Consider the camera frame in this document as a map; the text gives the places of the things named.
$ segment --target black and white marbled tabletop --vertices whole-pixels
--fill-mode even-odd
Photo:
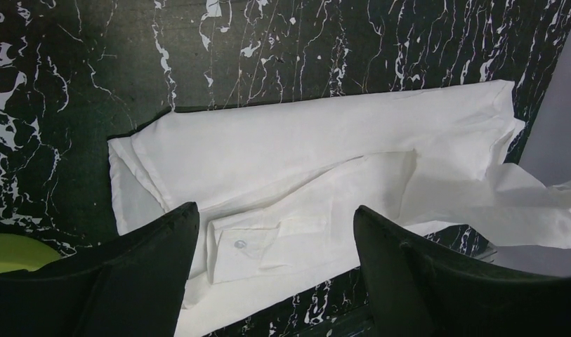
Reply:
[[[0,0],[0,229],[65,255],[115,237],[106,140],[168,107],[507,79],[518,161],[570,27],[571,0]],[[366,302],[351,270],[214,335],[290,336]]]

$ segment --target button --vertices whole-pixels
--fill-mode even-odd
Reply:
[[[247,245],[248,245],[248,244],[247,244],[245,241],[242,241],[242,240],[237,240],[237,241],[233,244],[233,246],[234,246],[235,248],[237,248],[237,249],[246,248]]]

